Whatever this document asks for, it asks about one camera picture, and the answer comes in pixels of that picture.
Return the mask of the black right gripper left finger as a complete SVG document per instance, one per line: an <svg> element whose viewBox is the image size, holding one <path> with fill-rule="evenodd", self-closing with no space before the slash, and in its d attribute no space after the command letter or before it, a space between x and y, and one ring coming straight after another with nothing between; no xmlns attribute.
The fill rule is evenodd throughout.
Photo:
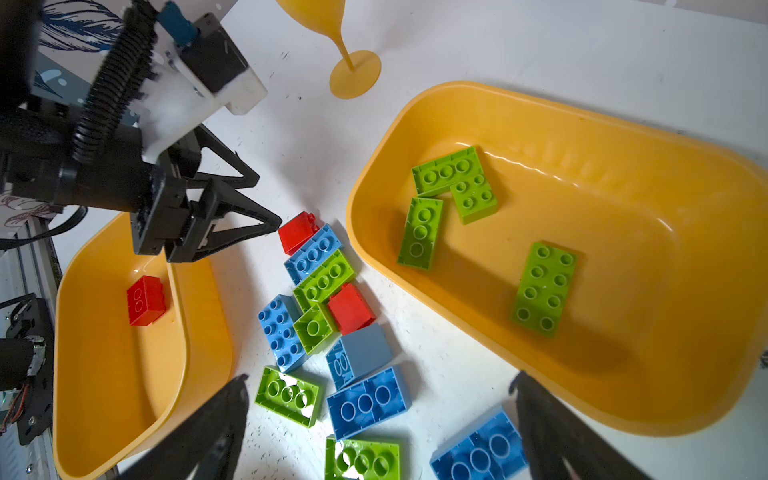
<svg viewBox="0 0 768 480"><path fill-rule="evenodd" d="M246 374L229 381L120 479L231 479L250 406Z"/></svg>

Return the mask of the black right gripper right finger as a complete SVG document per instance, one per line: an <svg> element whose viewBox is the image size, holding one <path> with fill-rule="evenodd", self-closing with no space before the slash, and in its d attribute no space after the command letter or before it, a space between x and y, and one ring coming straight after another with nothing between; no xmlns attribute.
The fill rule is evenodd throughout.
<svg viewBox="0 0 768 480"><path fill-rule="evenodd" d="M526 372L511 382L518 432L534 479L646 479L648 475L596 434Z"/></svg>

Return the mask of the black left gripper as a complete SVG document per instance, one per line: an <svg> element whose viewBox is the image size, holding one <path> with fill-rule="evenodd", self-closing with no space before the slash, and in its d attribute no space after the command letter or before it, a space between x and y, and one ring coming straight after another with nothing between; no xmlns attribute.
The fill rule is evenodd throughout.
<svg viewBox="0 0 768 480"><path fill-rule="evenodd" d="M238 176L200 173L204 149ZM141 162L139 178L144 186L137 210L130 214L138 255L164 253L169 263L193 263L276 232L282 224L277 214L237 190L256 186L259 174L203 124L172 144L156 162ZM190 203L187 191L202 188L199 199Z"/></svg>

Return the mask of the green lego brick long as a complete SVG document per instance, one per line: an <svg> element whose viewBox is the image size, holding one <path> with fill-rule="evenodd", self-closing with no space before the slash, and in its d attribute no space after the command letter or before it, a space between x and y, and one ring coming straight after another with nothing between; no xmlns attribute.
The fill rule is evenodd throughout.
<svg viewBox="0 0 768 480"><path fill-rule="evenodd" d="M418 197L435 197L446 193L461 181L483 172L474 146L439 157L411 169Z"/></svg>

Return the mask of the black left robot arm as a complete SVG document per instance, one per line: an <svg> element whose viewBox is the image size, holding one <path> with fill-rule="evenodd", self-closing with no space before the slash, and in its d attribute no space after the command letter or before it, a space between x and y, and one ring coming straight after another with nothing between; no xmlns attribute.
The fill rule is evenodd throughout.
<svg viewBox="0 0 768 480"><path fill-rule="evenodd" d="M19 197L76 212L128 214L134 251L193 263L271 234L281 218L246 195L258 173L207 127L221 108L248 113L266 89L213 14L187 20L134 1L84 103L34 95L39 1L1 5L1 182Z"/></svg>

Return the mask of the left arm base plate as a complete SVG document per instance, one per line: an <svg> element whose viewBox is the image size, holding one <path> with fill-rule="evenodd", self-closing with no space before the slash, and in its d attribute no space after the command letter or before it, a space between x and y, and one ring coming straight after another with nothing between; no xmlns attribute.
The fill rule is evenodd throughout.
<svg viewBox="0 0 768 480"><path fill-rule="evenodd" d="M9 325L1 329L1 432L14 426L26 446L53 420L54 329L46 300L29 293L1 303Z"/></svg>

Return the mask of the small red lego brick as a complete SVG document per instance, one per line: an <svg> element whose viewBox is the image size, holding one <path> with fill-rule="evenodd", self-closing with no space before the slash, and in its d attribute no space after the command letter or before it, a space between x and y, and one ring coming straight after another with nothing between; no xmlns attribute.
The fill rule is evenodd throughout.
<svg viewBox="0 0 768 480"><path fill-rule="evenodd" d="M314 214L302 211L278 229L283 251L291 256L319 230Z"/></svg>

